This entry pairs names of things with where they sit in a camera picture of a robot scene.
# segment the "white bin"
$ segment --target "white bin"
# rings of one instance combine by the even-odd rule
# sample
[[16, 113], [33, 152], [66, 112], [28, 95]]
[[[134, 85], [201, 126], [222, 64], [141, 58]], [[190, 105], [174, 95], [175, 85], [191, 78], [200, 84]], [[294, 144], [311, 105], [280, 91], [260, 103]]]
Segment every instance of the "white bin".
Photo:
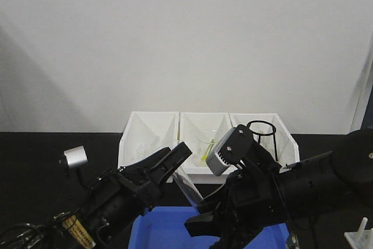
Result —
[[223, 184], [227, 175], [235, 170], [230, 167], [221, 176], [212, 174], [203, 160], [212, 140], [219, 141], [231, 128], [228, 113], [180, 113], [180, 142], [193, 154], [182, 164], [182, 168], [195, 184]]
[[[284, 123], [276, 113], [270, 114], [243, 114], [243, 113], [230, 113], [229, 114], [232, 122], [232, 126], [236, 127], [239, 124], [247, 125], [247, 123], [255, 120], [266, 121], [273, 124], [276, 127], [276, 147], [279, 163], [282, 166], [286, 164], [292, 164], [299, 162], [299, 150], [298, 145], [288, 132]], [[254, 123], [250, 127], [251, 130], [260, 133], [269, 133], [272, 128], [263, 123]], [[275, 150], [273, 145], [272, 136], [262, 136], [261, 145], [266, 148], [273, 158], [275, 158]]]
[[118, 167], [178, 144], [179, 112], [131, 112], [119, 143]]

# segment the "blue tray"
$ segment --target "blue tray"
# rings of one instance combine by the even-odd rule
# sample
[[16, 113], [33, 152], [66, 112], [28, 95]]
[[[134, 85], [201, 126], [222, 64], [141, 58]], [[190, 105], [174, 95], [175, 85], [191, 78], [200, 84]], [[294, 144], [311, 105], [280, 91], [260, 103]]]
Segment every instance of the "blue tray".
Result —
[[[198, 213], [193, 207], [156, 207], [136, 219], [132, 226], [128, 249], [208, 249], [219, 238], [190, 237], [185, 221]], [[288, 231], [285, 224], [266, 227], [248, 249], [285, 249]]]

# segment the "white wall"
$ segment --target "white wall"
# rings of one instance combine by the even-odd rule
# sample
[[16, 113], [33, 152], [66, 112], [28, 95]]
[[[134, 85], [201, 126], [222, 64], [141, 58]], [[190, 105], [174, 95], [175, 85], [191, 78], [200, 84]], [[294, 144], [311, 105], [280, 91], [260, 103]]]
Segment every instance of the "white wall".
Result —
[[373, 0], [0, 0], [0, 130], [119, 132], [154, 110], [346, 133], [372, 15]]

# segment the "black table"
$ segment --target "black table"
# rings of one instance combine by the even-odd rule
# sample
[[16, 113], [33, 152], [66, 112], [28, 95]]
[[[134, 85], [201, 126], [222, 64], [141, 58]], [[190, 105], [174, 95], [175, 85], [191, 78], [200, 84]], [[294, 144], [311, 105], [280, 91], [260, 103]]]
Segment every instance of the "black table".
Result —
[[[341, 135], [293, 135], [300, 148], [301, 159], [332, 150]], [[43, 223], [48, 217], [67, 209], [75, 209], [86, 197], [86, 190], [72, 175], [66, 177], [58, 163], [63, 151], [80, 145], [85, 147], [89, 164], [83, 168], [92, 178], [106, 168], [116, 168], [121, 134], [116, 133], [0, 133], [0, 229], [14, 223]], [[197, 185], [202, 195], [216, 185]], [[175, 183], [167, 184], [158, 206], [188, 206]], [[339, 211], [319, 218], [315, 233], [320, 249], [350, 249], [343, 237], [345, 231], [356, 231], [363, 216], [373, 217], [371, 209]], [[307, 227], [306, 221], [298, 221]], [[368, 221], [372, 227], [373, 218]], [[131, 230], [113, 241], [112, 248], [127, 248]], [[295, 230], [302, 249], [315, 248], [310, 229]]]

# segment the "yellow label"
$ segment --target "yellow label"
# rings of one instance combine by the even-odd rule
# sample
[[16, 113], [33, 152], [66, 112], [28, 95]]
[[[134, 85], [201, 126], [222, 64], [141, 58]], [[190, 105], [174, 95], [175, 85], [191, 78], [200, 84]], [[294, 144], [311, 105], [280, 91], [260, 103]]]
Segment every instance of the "yellow label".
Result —
[[82, 245], [85, 249], [92, 249], [94, 246], [96, 246], [92, 237], [82, 226], [75, 215], [64, 220], [62, 222], [62, 225], [65, 229], [68, 229], [73, 238], [75, 238], [76, 241], [79, 242], [79, 244]]

